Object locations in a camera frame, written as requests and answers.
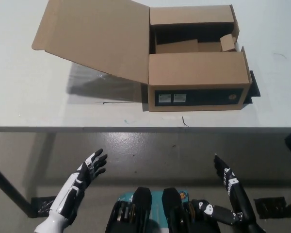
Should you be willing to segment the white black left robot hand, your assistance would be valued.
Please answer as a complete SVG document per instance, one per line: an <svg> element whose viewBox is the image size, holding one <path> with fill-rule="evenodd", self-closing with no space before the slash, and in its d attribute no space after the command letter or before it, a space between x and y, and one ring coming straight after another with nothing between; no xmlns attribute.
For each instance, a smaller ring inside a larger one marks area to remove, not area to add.
<svg viewBox="0 0 291 233"><path fill-rule="evenodd" d="M36 233L62 233L72 225L85 190L106 171L108 155L102 153L103 149L95 151L69 176L52 203L47 219L35 228Z"/></svg>

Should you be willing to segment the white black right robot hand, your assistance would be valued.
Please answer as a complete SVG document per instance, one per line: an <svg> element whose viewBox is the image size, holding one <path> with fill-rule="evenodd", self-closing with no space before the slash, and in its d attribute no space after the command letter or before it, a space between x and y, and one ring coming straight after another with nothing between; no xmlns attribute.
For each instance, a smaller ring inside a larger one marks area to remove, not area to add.
<svg viewBox="0 0 291 233"><path fill-rule="evenodd" d="M256 224L256 216L241 182L232 169L217 155L214 157L216 173L223 182L232 210L214 205L206 200L192 200L197 217L206 217L230 226Z"/></svg>

